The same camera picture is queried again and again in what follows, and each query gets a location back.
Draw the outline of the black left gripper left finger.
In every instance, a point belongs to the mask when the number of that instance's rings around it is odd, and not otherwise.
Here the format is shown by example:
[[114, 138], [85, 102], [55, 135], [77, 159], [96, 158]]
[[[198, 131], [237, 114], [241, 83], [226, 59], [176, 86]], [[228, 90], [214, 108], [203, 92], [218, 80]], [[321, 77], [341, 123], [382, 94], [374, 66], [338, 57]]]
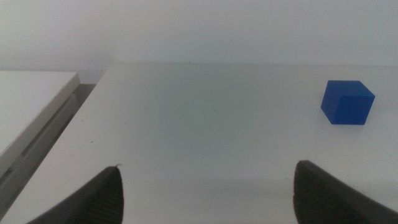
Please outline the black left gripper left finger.
[[118, 167], [110, 166], [65, 200], [30, 221], [31, 224], [121, 224], [123, 182]]

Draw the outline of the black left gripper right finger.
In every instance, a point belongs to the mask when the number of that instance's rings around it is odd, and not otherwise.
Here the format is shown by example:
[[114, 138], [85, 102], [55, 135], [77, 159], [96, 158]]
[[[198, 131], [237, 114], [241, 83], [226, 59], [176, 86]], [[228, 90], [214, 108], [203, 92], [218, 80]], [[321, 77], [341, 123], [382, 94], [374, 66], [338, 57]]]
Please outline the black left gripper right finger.
[[397, 224], [397, 212], [365, 196], [310, 161], [299, 161], [293, 205], [299, 223]]

